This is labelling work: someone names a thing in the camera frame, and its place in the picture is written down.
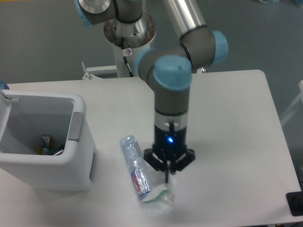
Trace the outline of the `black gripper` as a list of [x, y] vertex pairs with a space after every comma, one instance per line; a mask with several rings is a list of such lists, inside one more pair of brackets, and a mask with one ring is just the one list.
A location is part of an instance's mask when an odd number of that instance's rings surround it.
[[154, 144], [144, 151], [144, 160], [165, 174], [165, 183], [169, 182], [169, 172], [171, 175], [181, 172], [196, 158], [195, 151], [186, 146], [186, 132], [186, 127], [169, 132], [154, 126]]

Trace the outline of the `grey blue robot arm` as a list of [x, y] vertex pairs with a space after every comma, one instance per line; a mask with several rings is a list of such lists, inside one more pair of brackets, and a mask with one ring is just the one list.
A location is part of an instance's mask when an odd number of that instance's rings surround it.
[[154, 144], [145, 161], [165, 175], [182, 171], [195, 159], [186, 145], [187, 113], [193, 71], [223, 61], [226, 37], [208, 28], [195, 0], [167, 0], [164, 5], [179, 38], [176, 47], [148, 48], [156, 35], [153, 19], [140, 0], [77, 0], [87, 26], [104, 24], [107, 40], [121, 51], [126, 75], [140, 77], [154, 92]]

